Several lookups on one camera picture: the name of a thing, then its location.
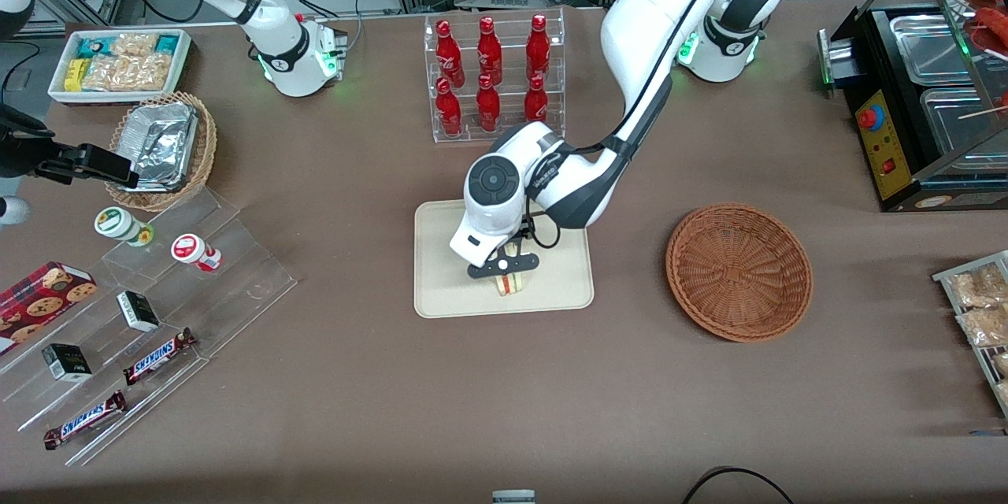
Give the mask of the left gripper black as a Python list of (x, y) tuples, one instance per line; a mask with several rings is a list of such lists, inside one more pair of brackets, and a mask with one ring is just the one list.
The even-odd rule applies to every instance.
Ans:
[(486, 263), (481, 267), (469, 265), (469, 278), (508, 276), (536, 270), (539, 265), (539, 256), (536, 254), (500, 255), (497, 258), (486, 260)]

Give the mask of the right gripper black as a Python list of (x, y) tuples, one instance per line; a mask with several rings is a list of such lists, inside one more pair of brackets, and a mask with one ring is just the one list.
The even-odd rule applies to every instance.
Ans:
[(93, 144), (68, 146), (41, 121), (10, 106), (1, 110), (1, 177), (35, 176), (64, 185), (75, 179), (98, 179), (136, 188), (139, 176), (132, 162)]

